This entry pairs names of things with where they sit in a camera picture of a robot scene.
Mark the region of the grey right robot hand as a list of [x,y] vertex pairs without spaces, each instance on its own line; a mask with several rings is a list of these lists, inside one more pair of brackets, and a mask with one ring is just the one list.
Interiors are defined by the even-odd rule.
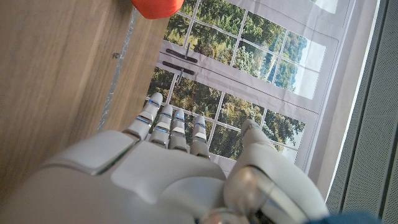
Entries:
[[45,161],[1,206],[2,223],[306,223],[328,216],[315,184],[259,125],[225,172],[205,121],[192,142],[184,115],[154,93],[124,131],[108,130]]

